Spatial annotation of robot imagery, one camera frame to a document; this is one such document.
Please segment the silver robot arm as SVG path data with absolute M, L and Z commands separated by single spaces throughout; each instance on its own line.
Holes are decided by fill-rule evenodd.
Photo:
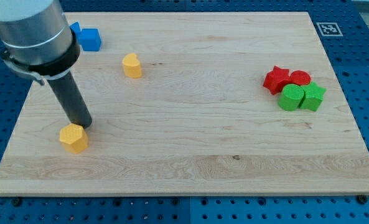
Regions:
M 58 0 L 0 0 L 0 40 L 7 67 L 40 85 L 68 74 L 80 54 Z

